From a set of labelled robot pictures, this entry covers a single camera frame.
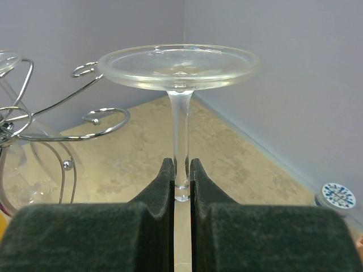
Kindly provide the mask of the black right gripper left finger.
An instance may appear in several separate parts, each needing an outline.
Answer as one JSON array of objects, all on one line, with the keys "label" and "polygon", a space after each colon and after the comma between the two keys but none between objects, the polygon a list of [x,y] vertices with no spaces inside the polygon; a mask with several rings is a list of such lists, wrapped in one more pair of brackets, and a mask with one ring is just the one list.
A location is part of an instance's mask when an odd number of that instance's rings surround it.
[{"label": "black right gripper left finger", "polygon": [[126,203],[32,205],[1,241],[2,271],[173,271],[174,165]]}]

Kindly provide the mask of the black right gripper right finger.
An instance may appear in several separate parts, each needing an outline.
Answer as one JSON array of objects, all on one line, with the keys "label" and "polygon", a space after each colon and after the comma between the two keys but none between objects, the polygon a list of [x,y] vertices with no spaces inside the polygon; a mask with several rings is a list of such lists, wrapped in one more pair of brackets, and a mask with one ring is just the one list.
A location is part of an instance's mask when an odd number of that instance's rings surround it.
[{"label": "black right gripper right finger", "polygon": [[316,206],[243,205],[191,161],[193,271],[361,271],[349,229]]}]

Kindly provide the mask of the tall clear champagne flute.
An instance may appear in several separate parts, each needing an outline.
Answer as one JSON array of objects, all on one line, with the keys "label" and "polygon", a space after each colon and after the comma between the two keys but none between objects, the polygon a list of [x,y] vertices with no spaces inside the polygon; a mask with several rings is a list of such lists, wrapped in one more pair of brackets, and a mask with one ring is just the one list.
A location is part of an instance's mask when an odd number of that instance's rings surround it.
[{"label": "tall clear champagne flute", "polygon": [[98,60],[109,80],[128,87],[167,93],[173,120],[174,197],[191,197],[189,112],[192,94],[240,83],[256,73],[260,58],[245,50],[200,44],[139,46]]}]

